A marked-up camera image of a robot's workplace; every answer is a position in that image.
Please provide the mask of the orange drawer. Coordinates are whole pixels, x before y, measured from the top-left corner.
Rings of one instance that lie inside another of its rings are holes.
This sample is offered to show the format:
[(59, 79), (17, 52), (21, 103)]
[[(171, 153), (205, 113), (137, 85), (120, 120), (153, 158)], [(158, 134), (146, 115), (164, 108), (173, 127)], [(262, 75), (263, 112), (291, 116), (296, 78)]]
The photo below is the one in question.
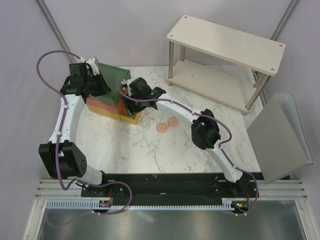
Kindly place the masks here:
[(120, 101), (118, 102), (118, 104), (116, 106), (116, 110), (119, 115), (125, 114), (126, 109), (125, 109), (125, 105), (124, 105), (124, 102), (122, 99), (120, 99)]

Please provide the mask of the yellow bottom drawer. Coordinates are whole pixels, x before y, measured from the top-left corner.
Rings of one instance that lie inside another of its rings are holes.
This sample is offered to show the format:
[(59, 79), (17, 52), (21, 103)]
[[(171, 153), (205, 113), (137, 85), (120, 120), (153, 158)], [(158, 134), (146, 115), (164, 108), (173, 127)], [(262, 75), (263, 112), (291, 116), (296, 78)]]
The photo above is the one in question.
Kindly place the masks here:
[(123, 114), (120, 114), (119, 117), (122, 122), (126, 122), (132, 125), (137, 125), (141, 117), (141, 114), (142, 112), (138, 112), (132, 116), (127, 116), (125, 113), (123, 113)]

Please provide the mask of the green top drawer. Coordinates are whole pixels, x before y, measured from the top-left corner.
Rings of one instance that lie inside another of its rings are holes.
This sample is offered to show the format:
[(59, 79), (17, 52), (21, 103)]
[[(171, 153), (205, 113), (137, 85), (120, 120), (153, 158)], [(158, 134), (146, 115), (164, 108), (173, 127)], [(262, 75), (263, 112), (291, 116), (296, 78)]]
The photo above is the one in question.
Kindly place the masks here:
[(114, 76), (114, 97), (113, 97), (113, 102), (114, 105), (117, 106), (119, 104), (119, 102), (122, 100), (123, 95), (121, 94), (120, 91), (122, 91), (123, 93), (125, 92), (125, 90), (127, 90), (126, 88), (123, 90), (123, 87), (121, 85), (122, 81), (126, 81), (131, 79), (131, 72), (128, 69), (123, 69), (123, 70), (117, 70), (115, 72), (115, 76)]

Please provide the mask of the orange powder puff front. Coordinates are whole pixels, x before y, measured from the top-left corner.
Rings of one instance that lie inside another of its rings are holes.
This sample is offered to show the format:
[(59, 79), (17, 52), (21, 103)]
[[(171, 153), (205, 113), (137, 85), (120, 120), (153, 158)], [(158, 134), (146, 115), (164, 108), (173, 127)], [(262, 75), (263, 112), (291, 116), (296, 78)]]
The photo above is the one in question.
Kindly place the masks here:
[(156, 130), (158, 133), (163, 134), (168, 130), (168, 126), (167, 126), (167, 124), (162, 122), (162, 123), (159, 123), (156, 125)]

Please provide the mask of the orange powder puff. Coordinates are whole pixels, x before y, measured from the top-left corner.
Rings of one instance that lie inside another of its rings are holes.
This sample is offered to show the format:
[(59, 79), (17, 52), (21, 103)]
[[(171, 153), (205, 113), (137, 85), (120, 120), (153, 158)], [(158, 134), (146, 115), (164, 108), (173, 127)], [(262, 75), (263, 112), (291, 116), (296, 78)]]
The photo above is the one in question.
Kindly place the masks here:
[(180, 121), (176, 117), (171, 117), (168, 119), (168, 126), (171, 128), (176, 128), (180, 124)]
[(167, 124), (162, 122), (162, 123), (159, 123), (156, 125), (156, 130), (158, 133), (163, 134), (168, 130), (168, 126), (167, 126)]

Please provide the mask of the orange powder puff back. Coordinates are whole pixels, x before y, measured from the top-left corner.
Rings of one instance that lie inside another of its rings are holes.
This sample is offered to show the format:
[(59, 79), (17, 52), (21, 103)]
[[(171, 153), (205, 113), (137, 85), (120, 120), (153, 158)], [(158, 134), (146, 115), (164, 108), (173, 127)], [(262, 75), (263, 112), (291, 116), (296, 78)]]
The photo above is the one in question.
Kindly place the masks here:
[(176, 117), (171, 117), (168, 119), (168, 126), (171, 128), (176, 128), (180, 124), (180, 121)]

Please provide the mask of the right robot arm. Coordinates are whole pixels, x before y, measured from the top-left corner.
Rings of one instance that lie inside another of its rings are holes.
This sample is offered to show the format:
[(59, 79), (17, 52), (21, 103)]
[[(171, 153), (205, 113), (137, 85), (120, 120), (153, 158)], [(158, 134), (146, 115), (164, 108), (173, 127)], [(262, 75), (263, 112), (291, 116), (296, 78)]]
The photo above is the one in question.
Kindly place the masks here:
[(241, 170), (223, 148), (225, 143), (231, 141), (232, 133), (224, 123), (214, 117), (211, 110), (200, 111), (187, 106), (160, 87), (152, 89), (141, 77), (130, 84), (122, 79), (116, 85), (122, 95), (127, 115), (134, 115), (146, 108), (171, 114), (190, 127), (193, 144), (207, 151), (216, 161), (229, 184), (230, 193), (240, 197), (247, 191), (250, 175)]

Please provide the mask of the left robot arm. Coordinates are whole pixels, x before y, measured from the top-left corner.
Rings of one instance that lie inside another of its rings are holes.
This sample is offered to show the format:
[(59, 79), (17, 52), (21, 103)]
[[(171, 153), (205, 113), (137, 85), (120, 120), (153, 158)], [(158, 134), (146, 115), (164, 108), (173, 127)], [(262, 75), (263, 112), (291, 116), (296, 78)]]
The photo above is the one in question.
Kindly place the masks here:
[(82, 110), (89, 96), (99, 97), (111, 92), (96, 57), (80, 58), (69, 65), (60, 95), (57, 122), (47, 143), (40, 144), (39, 155), (50, 177), (63, 182), (70, 179), (87, 186), (99, 197), (106, 196), (110, 185), (103, 173), (88, 165), (87, 159), (76, 145), (76, 135)]

